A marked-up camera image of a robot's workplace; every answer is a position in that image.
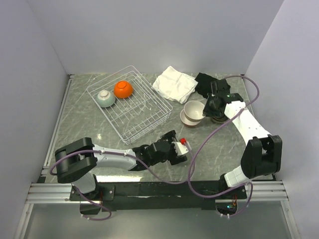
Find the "dark brown striped bowl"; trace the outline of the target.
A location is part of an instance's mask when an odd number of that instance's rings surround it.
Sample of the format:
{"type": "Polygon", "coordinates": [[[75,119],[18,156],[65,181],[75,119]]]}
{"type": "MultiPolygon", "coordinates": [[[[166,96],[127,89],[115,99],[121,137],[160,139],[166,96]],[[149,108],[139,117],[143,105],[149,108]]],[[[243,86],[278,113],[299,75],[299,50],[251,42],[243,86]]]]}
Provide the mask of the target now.
{"type": "Polygon", "coordinates": [[[213,123],[216,123],[216,124],[224,124],[228,118],[225,117],[225,118],[216,118],[216,117],[211,117],[210,120],[213,122],[213,123]]]}

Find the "red ceramic bowl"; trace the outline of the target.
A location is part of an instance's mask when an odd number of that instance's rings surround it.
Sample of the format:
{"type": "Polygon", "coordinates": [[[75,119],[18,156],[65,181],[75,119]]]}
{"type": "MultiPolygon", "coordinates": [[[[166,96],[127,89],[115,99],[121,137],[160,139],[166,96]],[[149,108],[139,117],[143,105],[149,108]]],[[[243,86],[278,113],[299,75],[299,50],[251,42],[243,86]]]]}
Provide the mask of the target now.
{"type": "Polygon", "coordinates": [[[184,110],[182,110],[182,111],[180,112],[179,117],[180,117],[181,122],[182,122],[186,127],[189,127],[189,128],[194,128],[194,127],[196,127],[197,125],[199,125],[200,122],[201,122],[201,121],[191,121],[191,120],[189,120],[189,119],[186,117],[184,110]]]}

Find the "tan floral bowl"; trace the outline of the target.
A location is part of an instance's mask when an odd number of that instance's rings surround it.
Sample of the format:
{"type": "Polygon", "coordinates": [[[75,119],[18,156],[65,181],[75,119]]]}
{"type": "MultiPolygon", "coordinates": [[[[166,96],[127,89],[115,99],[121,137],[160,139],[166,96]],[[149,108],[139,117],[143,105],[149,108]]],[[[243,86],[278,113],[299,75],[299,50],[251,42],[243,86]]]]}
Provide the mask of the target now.
{"type": "Polygon", "coordinates": [[[188,101],[184,105],[184,114],[186,118],[193,122],[200,122],[205,118],[203,113],[205,105],[200,101],[188,101]]]}

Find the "orange ceramic bowl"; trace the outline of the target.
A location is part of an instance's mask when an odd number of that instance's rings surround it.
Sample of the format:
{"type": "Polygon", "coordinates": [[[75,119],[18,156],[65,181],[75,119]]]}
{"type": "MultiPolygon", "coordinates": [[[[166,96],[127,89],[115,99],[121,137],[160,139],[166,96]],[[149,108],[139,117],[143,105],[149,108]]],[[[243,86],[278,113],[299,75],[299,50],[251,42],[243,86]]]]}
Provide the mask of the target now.
{"type": "Polygon", "coordinates": [[[125,99],[133,94],[134,88],[127,81],[119,81],[114,86],[114,95],[117,98],[125,99]]]}

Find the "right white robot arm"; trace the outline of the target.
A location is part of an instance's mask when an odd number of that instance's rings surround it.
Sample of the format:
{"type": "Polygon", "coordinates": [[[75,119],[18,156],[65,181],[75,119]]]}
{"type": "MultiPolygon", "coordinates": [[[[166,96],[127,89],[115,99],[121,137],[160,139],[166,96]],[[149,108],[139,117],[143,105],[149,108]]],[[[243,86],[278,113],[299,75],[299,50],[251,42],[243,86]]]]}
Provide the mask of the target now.
{"type": "Polygon", "coordinates": [[[240,165],[220,176],[218,192],[227,199],[235,194],[237,185],[280,171],[283,142],[278,135],[271,135],[258,123],[246,108],[243,98],[230,92],[225,79],[211,82],[211,90],[203,114],[214,123],[233,119],[232,123],[246,144],[240,165]]]}

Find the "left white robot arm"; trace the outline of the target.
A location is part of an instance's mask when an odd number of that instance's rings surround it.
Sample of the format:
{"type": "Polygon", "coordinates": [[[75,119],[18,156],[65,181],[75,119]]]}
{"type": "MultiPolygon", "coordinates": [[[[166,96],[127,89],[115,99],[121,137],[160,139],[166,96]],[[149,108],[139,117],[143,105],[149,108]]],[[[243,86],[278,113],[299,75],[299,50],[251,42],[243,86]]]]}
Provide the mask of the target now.
{"type": "Polygon", "coordinates": [[[56,150],[55,163],[49,173],[57,176],[58,183],[71,183],[86,199],[94,200],[99,196],[100,188],[96,176],[91,173],[93,168],[149,170],[166,161],[171,165],[186,162],[188,152],[186,140],[177,140],[174,130],[152,144],[126,150],[101,147],[91,138],[84,137],[56,150]]]}

